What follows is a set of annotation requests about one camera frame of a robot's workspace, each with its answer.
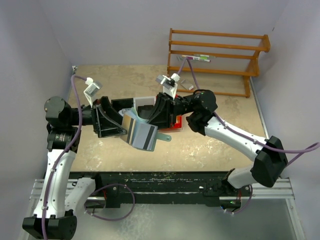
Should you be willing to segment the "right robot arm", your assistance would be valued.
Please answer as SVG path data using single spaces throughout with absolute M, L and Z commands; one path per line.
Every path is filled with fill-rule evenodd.
M 208 89 L 176 97 L 160 92 L 146 119 L 149 124 L 167 129 L 175 124 L 177 116 L 187 115 L 193 132 L 219 140 L 252 161 L 250 166 L 231 169 L 223 179 L 224 185 L 234 189 L 254 183 L 273 187 L 288 165 L 281 140 L 275 136 L 259 137 L 229 124 L 217 115 L 217 108 L 216 96 Z

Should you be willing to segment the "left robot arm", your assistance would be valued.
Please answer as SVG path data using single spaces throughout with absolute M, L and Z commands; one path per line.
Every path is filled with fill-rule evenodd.
M 47 121 L 47 167 L 41 194 L 32 216 L 22 228 L 37 240 L 70 240 L 74 237 L 79 212 L 96 190 L 101 178 L 81 177 L 67 192 L 72 164 L 79 148 L 81 127 L 92 125 L 98 137 L 125 133 L 122 116 L 108 97 L 87 106 L 72 108 L 63 98 L 53 96 L 44 104 Z

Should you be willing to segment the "gold card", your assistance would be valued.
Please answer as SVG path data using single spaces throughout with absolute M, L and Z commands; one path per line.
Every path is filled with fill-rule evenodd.
M 122 127 L 126 133 L 120 136 L 120 139 L 129 145 L 132 145 L 134 139 L 135 127 L 141 120 L 136 115 L 124 114 L 122 119 Z

